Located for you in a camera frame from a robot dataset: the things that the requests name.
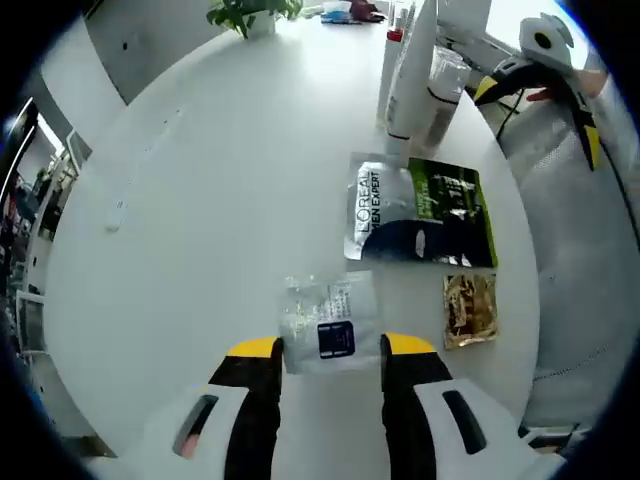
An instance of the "potted plant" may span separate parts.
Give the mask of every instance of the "potted plant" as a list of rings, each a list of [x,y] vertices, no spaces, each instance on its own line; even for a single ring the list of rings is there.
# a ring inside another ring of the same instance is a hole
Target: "potted plant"
[[[244,38],[257,37],[275,32],[276,14],[293,20],[301,8],[300,0],[214,0],[207,20]]]

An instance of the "red object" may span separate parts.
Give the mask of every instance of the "red object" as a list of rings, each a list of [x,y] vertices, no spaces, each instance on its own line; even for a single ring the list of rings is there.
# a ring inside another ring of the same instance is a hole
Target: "red object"
[[[392,42],[402,41],[402,30],[387,30],[387,40]]]
[[[11,219],[11,221],[13,221],[15,215],[16,215],[16,200],[15,198],[13,198],[13,195],[9,196],[9,208],[7,209],[7,217],[9,217]]]
[[[367,2],[367,0],[351,0],[349,13],[354,20],[361,22],[380,23],[384,20],[384,15],[380,15],[378,8]]]

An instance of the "gold snack packet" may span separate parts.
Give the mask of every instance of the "gold snack packet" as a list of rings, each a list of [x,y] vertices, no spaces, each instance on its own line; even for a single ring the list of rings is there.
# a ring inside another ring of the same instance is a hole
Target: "gold snack packet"
[[[447,350],[496,338],[496,276],[445,277],[444,310]]]

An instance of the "green packet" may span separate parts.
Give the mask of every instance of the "green packet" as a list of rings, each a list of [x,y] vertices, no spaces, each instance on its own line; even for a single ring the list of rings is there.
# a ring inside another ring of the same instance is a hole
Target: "green packet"
[[[345,256],[497,267],[478,172],[399,156],[352,154]]]

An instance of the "plastic bag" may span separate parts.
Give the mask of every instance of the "plastic bag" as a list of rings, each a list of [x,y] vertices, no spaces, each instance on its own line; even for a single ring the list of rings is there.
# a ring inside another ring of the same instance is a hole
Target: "plastic bag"
[[[395,155],[354,153],[344,254],[496,267],[478,172]]]
[[[496,276],[453,275],[444,279],[447,350],[498,336]]]
[[[382,330],[371,272],[331,283],[288,278],[279,329],[287,373],[379,368]]]

